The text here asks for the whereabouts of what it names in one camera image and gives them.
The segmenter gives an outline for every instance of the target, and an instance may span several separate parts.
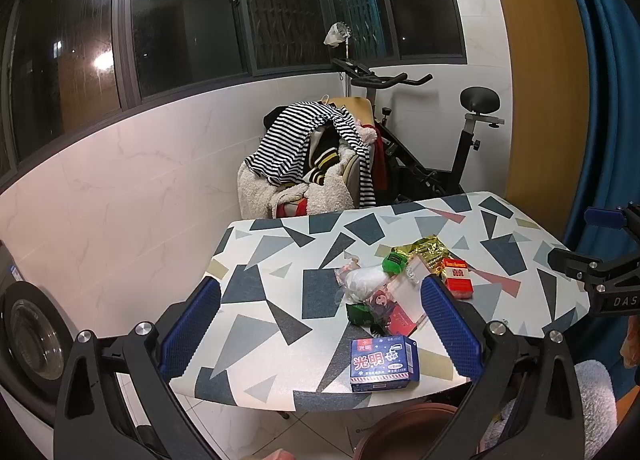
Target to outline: gold foil package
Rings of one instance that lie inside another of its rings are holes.
[[[436,275],[443,271],[442,260],[449,256],[449,250],[435,235],[421,238],[409,245],[393,247],[391,250],[406,257],[407,260],[410,255],[420,255],[431,272]]]

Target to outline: table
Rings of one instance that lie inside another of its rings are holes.
[[[348,324],[334,268],[352,255],[362,266],[376,265],[389,247],[432,234],[472,267],[471,303],[486,321],[542,337],[550,329],[565,331],[587,313],[583,284],[546,262],[561,243],[491,193],[242,220],[226,229],[206,273],[220,280],[220,311],[172,388],[248,408],[322,411],[399,402],[466,382],[426,321],[411,335],[419,382],[351,393],[351,340],[369,334]]]

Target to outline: blue curtain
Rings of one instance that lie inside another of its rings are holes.
[[[590,75],[590,111],[584,162],[564,243],[604,260],[631,252],[621,230],[588,226],[588,206],[613,209],[640,201],[640,26],[624,0],[577,0]],[[616,396],[634,385],[620,346],[626,318],[584,318],[568,332],[574,361],[597,359],[612,377]]]

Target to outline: floor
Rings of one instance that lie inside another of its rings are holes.
[[[148,424],[129,376],[118,375],[134,422]],[[280,448],[292,453],[296,460],[348,460],[363,430],[399,408],[420,402],[405,401],[361,410],[291,413],[285,420],[274,411],[225,406],[178,394],[176,397],[222,460],[241,460],[251,455],[261,459]]]
[[[629,408],[631,408],[631,405],[634,403],[639,393],[640,386],[636,386],[633,390],[617,401],[616,409],[618,410],[618,424],[620,424],[622,419],[625,418],[626,412],[629,411]]]

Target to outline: blue rubber pad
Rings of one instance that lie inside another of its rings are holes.
[[[166,382],[187,369],[220,308],[220,284],[211,277],[203,281],[204,286],[162,341],[158,370]]]
[[[482,347],[442,287],[432,277],[422,280],[422,307],[436,329],[458,373],[476,382],[482,376]]]
[[[588,207],[584,210],[584,221],[589,225],[622,229],[626,226],[626,217],[622,211]]]

